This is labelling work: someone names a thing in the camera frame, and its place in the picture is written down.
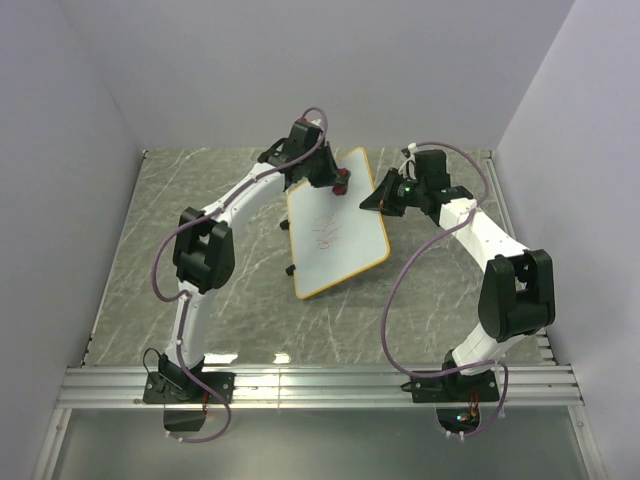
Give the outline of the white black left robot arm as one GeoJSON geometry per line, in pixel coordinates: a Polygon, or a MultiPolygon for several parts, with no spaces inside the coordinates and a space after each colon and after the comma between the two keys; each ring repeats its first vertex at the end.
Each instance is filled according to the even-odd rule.
{"type": "Polygon", "coordinates": [[[213,301],[235,269],[234,239],[262,206],[301,180],[314,188],[329,187],[343,193],[349,174],[340,170],[326,132],[301,117],[288,136],[262,152],[249,172],[220,199],[202,209],[187,208],[177,229],[160,248],[174,243],[172,263],[176,267],[178,292],[160,291],[159,260],[152,263],[152,289],[165,303],[178,303],[169,344],[159,356],[158,378],[153,389],[165,388],[179,402],[190,402],[209,393],[202,379],[205,347],[201,332],[209,319],[213,301]]]}

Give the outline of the yellow framed whiteboard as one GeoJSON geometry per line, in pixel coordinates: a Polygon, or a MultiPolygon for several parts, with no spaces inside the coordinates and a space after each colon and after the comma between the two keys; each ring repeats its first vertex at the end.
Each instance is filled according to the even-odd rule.
{"type": "Polygon", "coordinates": [[[287,195],[294,291],[301,300],[382,264],[391,254],[382,215],[360,208],[375,189],[365,149],[352,149],[337,165],[350,173],[345,194],[305,181],[287,195]]]}

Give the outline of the red whiteboard eraser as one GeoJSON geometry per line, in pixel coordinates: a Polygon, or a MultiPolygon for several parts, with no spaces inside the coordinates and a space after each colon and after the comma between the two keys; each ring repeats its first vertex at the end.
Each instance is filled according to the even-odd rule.
{"type": "Polygon", "coordinates": [[[344,196],[348,191],[349,179],[351,172],[347,168],[340,168],[335,183],[332,186],[332,192],[336,196],[344,196]]]}

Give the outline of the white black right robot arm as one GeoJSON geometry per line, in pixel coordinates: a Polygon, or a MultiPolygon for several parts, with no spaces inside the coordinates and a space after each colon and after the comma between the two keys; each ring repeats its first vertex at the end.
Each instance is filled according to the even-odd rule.
{"type": "Polygon", "coordinates": [[[403,166],[389,169],[359,207],[388,217],[419,209],[483,273],[474,329],[447,353],[441,371],[411,371],[403,390],[416,403],[495,401],[501,390],[493,368],[510,348],[555,320],[553,262],[545,250],[529,249],[492,221],[482,198],[452,184],[449,149],[441,142],[409,145],[402,151],[403,166]]]}

